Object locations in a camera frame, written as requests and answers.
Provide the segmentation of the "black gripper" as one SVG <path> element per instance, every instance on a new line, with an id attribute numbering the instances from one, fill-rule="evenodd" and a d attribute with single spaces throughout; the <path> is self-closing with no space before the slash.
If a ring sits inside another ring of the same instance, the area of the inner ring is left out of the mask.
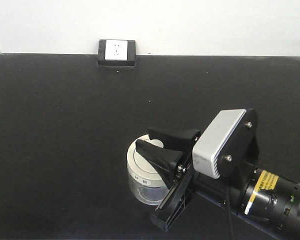
<path id="1" fill-rule="evenodd" d="M 154 225 L 167 232 L 194 195 L 205 198 L 230 214 L 230 187 L 227 181 L 222 177 L 214 179 L 194 170 L 192 149 L 201 136 L 200 130 L 151 126 L 148 128 L 148 136 L 151 140 L 160 140 L 164 148 L 138 139 L 135 142 L 136 151 L 157 171 L 170 189 L 161 204 L 150 214 Z M 183 156 L 186 169 L 174 183 Z"/>

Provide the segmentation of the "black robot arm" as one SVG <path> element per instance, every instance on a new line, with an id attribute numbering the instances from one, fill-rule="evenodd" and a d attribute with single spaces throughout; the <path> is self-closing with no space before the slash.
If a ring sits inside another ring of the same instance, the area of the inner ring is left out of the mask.
<path id="1" fill-rule="evenodd" d="M 194 194 L 278 240 L 300 240 L 300 183 L 257 166 L 256 110 L 221 110 L 204 131 L 150 127 L 136 151 L 168 193 L 151 214 L 167 231 Z"/>

